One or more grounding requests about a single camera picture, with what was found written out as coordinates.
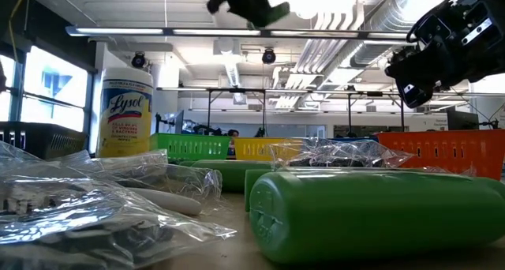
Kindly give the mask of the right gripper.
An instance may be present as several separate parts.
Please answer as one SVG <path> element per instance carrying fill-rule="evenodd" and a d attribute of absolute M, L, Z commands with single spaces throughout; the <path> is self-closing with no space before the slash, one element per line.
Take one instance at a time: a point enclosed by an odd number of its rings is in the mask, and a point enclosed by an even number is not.
<path fill-rule="evenodd" d="M 505 73 L 505 0 L 443 0 L 409 30 L 425 47 L 394 55 L 385 74 L 395 80 L 432 79 L 443 86 Z"/>

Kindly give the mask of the clear bag of black items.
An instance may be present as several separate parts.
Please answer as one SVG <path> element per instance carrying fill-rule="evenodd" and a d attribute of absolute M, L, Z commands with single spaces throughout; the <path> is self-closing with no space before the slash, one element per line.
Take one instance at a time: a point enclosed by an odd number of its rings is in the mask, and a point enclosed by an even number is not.
<path fill-rule="evenodd" d="M 291 159 L 274 159 L 277 167 L 400 167 L 413 155 L 375 141 L 337 142 L 302 138 L 304 144 Z"/>

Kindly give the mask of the monitor on black arm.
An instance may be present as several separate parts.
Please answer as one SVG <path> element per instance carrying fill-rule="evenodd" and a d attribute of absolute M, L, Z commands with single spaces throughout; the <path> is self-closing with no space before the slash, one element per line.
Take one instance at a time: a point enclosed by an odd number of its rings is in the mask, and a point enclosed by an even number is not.
<path fill-rule="evenodd" d="M 172 133 L 180 134 L 182 132 L 184 122 L 184 111 L 176 113 L 155 115 L 155 132 L 156 133 Z"/>

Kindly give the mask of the dark computer monitor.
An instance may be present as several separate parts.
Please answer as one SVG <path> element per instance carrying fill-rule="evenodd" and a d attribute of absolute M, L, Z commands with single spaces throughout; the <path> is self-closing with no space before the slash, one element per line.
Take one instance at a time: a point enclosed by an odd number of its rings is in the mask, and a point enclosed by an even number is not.
<path fill-rule="evenodd" d="M 480 129 L 477 114 L 461 111 L 447 112 L 447 126 L 449 130 L 475 130 Z"/>

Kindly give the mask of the white ceiling pipes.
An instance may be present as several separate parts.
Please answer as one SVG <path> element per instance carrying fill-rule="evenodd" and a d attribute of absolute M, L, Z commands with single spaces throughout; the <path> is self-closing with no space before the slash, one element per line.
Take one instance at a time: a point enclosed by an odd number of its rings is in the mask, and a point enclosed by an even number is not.
<path fill-rule="evenodd" d="M 355 30 L 365 17 L 364 5 L 358 3 L 343 13 L 319 12 L 314 30 Z M 336 39 L 309 39 L 292 73 L 320 73 L 323 61 L 328 58 L 339 43 Z"/>

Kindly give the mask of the orange plastic basket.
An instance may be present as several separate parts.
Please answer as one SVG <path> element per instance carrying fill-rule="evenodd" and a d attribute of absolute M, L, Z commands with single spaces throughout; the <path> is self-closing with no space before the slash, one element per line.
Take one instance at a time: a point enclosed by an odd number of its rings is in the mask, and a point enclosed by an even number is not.
<path fill-rule="evenodd" d="M 412 156 L 403 167 L 439 167 L 500 180 L 505 159 L 505 129 L 389 132 L 377 135 L 383 146 Z"/>

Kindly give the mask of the person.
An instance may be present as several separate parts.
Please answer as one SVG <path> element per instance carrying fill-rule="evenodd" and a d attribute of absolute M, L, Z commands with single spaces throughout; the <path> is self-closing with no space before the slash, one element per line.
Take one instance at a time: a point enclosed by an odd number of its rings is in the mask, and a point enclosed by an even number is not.
<path fill-rule="evenodd" d="M 230 137 L 230 144 L 229 144 L 229 148 L 228 148 L 228 153 L 227 155 L 228 156 L 234 156 L 235 155 L 235 143 L 234 143 L 234 139 L 236 137 L 239 137 L 240 133 L 235 130 L 235 129 L 230 129 L 227 133 L 227 136 Z"/>

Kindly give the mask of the long ceiling light strip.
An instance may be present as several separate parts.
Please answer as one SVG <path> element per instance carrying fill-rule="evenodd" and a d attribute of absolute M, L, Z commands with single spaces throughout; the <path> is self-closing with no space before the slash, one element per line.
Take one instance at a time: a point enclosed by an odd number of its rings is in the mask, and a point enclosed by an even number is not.
<path fill-rule="evenodd" d="M 358 30 L 299 29 L 224 29 L 224 28 L 83 28 L 67 26 L 70 36 L 163 36 L 163 37 L 237 37 L 279 39 L 355 39 L 405 41 L 406 32 L 376 32 Z"/>

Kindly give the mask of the yellow plastic basket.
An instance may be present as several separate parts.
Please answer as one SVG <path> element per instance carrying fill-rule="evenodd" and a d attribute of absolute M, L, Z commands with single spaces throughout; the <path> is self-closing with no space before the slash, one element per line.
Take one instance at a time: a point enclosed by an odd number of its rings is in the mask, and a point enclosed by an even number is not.
<path fill-rule="evenodd" d="M 304 141 L 301 138 L 236 137 L 234 139 L 237 160 L 272 161 L 291 159 L 299 154 Z"/>

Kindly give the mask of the green plastic basket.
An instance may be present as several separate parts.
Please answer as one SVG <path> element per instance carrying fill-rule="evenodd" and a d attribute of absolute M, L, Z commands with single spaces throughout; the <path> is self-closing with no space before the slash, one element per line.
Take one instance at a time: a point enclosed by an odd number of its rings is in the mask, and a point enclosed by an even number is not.
<path fill-rule="evenodd" d="M 225 159 L 231 138 L 198 134 L 154 133 L 151 150 L 166 150 L 169 161 Z"/>

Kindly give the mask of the yellow Lysol wipes canister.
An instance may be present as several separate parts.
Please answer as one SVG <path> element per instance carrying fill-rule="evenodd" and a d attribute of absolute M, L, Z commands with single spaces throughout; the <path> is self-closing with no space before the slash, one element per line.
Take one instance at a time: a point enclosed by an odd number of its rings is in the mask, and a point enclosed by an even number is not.
<path fill-rule="evenodd" d="M 133 156 L 150 150 L 152 75 L 129 67 L 103 71 L 98 157 Z"/>

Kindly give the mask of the black plastic basket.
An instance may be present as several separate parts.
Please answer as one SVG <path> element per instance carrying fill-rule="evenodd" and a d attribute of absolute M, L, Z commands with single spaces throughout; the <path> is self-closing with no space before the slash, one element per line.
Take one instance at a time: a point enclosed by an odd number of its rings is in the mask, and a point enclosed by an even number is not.
<path fill-rule="evenodd" d="M 55 124 L 0 122 L 0 142 L 40 159 L 67 156 L 84 149 L 88 135 Z"/>

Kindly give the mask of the black metal workstation frame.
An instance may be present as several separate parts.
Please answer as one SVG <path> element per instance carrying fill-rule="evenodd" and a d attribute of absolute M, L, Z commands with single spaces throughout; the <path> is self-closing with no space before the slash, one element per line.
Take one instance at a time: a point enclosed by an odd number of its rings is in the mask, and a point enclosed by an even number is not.
<path fill-rule="evenodd" d="M 357 101 L 345 97 L 341 111 L 276 110 L 269 104 L 270 98 L 262 92 L 249 92 L 254 102 L 243 107 L 232 104 L 232 99 L 224 95 L 227 91 L 205 88 L 157 88 L 158 97 L 174 100 L 184 118 L 206 126 L 220 129 L 238 128 L 242 125 L 263 127 L 271 137 L 291 137 L 288 132 L 275 132 L 273 125 L 322 126 L 324 136 L 336 136 L 335 127 L 341 126 L 345 132 L 353 132 L 355 126 L 398 127 L 401 131 L 410 129 L 405 111 L 367 112 L 359 111 Z"/>

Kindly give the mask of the large window with dark frame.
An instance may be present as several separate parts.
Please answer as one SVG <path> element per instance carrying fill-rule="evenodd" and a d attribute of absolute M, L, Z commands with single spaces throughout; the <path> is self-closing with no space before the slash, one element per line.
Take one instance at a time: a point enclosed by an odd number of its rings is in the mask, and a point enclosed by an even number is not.
<path fill-rule="evenodd" d="M 55 124 L 88 135 L 92 75 L 87 70 L 32 46 L 15 54 L 0 47 L 0 72 L 6 85 L 0 122 Z"/>

